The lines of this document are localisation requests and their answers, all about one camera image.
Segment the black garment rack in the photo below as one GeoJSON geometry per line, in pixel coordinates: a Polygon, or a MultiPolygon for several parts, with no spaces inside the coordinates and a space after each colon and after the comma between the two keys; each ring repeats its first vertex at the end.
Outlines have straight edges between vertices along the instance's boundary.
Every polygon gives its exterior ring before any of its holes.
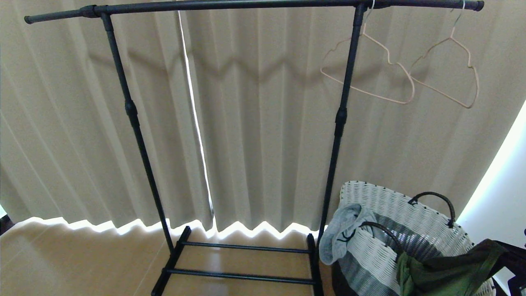
{"type": "MultiPolygon", "coordinates": [[[[279,8],[279,7],[333,7],[333,6],[354,6],[355,15],[352,25],[352,36],[349,48],[349,55],[347,58],[347,67],[345,71],[345,79],[343,81],[343,89],[341,93],[341,101],[338,111],[336,113],[334,142],[332,144],[332,154],[330,158],[329,172],[327,176],[327,185],[325,188],[325,196],[323,200],[323,208],[321,214],[321,223],[318,235],[318,244],[323,235],[325,224],[327,222],[327,212],[329,210],[329,201],[332,191],[332,184],[334,182],[334,175],[336,171],[336,163],[338,161],[338,152],[340,150],[341,137],[343,135],[343,126],[347,120],[347,100],[349,98],[349,91],[351,85],[352,71],[356,59],[356,51],[358,48],[358,38],[360,36],[360,29],[363,21],[364,12],[372,6],[372,0],[186,0],[174,2],[151,2],[151,3],[136,3],[136,4],[121,4],[121,5],[88,5],[80,9],[55,12],[48,14],[40,14],[33,16],[25,16],[24,20],[28,24],[51,21],[54,19],[72,18],[72,17],[87,17],[87,18],[101,18],[104,23],[106,34],[108,35],[109,47],[112,51],[115,68],[119,77],[120,86],[124,95],[124,108],[128,114],[130,123],[135,133],[135,138],[139,146],[140,155],[143,159],[144,169],[148,176],[151,192],[154,197],[155,206],[159,213],[159,218],[163,226],[163,232],[166,237],[166,243],[170,250],[170,258],[165,267],[161,271],[161,275],[157,280],[151,294],[153,296],[162,295],[166,283],[172,273],[199,275],[204,277],[229,278],[229,279],[244,279],[244,280],[258,280],[269,282],[284,282],[294,284],[308,284],[313,286],[315,296],[323,296],[323,288],[321,285],[319,259],[316,244],[312,234],[307,236],[307,249],[286,249],[286,248],[270,248],[261,246],[246,246],[246,245],[231,245],[231,244],[216,244],[216,243],[198,243],[189,242],[188,238],[191,233],[189,226],[186,226],[181,237],[176,242],[175,247],[170,237],[170,230],[166,223],[166,217],[161,203],[157,185],[153,171],[151,170],[150,160],[144,144],[144,139],[139,127],[139,118],[137,116],[137,108],[132,100],[126,81],[126,75],[122,61],[120,59],[117,41],[113,31],[112,14],[126,14],[126,13],[142,13],[142,12],[160,12],[160,11],[192,11],[204,9],[241,9],[241,8],[279,8]],[[273,277],[265,275],[254,274],[239,274],[227,272],[207,272],[199,270],[188,270],[175,268],[177,260],[181,256],[184,246],[207,246],[216,248],[230,248],[230,249],[246,249],[257,251],[272,251],[272,252],[290,252],[290,253],[304,253],[309,255],[311,279],[299,279],[288,277],[273,277]]],[[[442,7],[442,8],[462,8],[473,11],[480,11],[484,7],[484,1],[468,1],[468,0],[376,0],[374,9],[385,8],[389,6],[417,6],[417,7],[442,7]]]]}

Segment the tile floor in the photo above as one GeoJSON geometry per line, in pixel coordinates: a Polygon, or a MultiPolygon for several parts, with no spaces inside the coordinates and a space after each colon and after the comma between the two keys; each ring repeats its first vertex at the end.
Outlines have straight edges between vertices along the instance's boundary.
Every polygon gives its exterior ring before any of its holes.
{"type": "MultiPolygon", "coordinates": [[[[223,240],[207,239],[194,229],[191,241],[306,248],[305,235],[291,232],[278,240],[262,231],[254,238],[234,232],[223,240]]],[[[1,295],[149,295],[168,249],[161,230],[133,227],[96,232],[65,224],[16,225],[0,236],[1,295]]],[[[210,271],[244,272],[309,278],[306,254],[260,252],[186,246],[177,266],[210,271]]],[[[330,268],[320,263],[325,295],[332,296],[330,268]]],[[[166,296],[312,295],[298,284],[203,278],[174,274],[166,296]]]]}

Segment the light under curtain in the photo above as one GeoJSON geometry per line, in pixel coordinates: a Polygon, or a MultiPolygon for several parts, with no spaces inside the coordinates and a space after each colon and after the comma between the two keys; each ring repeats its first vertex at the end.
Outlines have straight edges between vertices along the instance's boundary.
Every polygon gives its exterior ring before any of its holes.
{"type": "MultiPolygon", "coordinates": [[[[158,221],[124,110],[103,25],[68,19],[28,28],[24,15],[129,1],[2,2],[0,203],[30,216],[116,226],[158,221]]],[[[362,180],[413,195],[432,190],[466,205],[526,94],[526,20],[521,1],[487,1],[456,30],[472,52],[481,90],[465,110],[417,85],[401,106],[351,91],[330,213],[341,185],[362,180]]],[[[193,85],[218,230],[262,221],[278,231],[318,228],[341,85],[320,73],[325,53],[349,37],[353,8],[272,8],[115,15],[123,58],[160,196],[171,226],[199,219],[208,202],[193,85]]],[[[368,33],[406,66],[449,35],[458,11],[374,10],[368,33]]],[[[348,43],[326,59],[342,79],[348,43]]],[[[360,40],[353,86],[402,99],[403,73],[360,40]]],[[[462,50],[444,46],[414,76],[474,96],[462,50]]],[[[447,212],[440,201],[424,200],[447,212]]]]}

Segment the gray cloth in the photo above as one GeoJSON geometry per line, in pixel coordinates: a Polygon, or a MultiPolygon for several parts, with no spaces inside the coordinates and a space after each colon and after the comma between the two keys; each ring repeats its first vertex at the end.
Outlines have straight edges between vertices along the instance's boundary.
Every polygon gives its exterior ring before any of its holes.
{"type": "MultiPolygon", "coordinates": [[[[320,240],[321,261],[330,265],[343,258],[347,253],[347,245],[354,235],[355,229],[366,221],[376,222],[375,215],[372,210],[358,203],[349,204],[336,210],[320,240]]],[[[383,232],[380,229],[370,226],[366,226],[364,229],[375,238],[383,241],[383,232]]]]}

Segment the green cloth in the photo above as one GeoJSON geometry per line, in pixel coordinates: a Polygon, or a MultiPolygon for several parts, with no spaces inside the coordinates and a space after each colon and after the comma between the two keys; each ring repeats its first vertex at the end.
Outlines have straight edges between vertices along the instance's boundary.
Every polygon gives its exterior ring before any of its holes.
{"type": "Polygon", "coordinates": [[[397,280],[401,296],[472,296],[500,255],[507,250],[484,240],[466,254],[417,261],[405,252],[398,258],[397,280]]]}

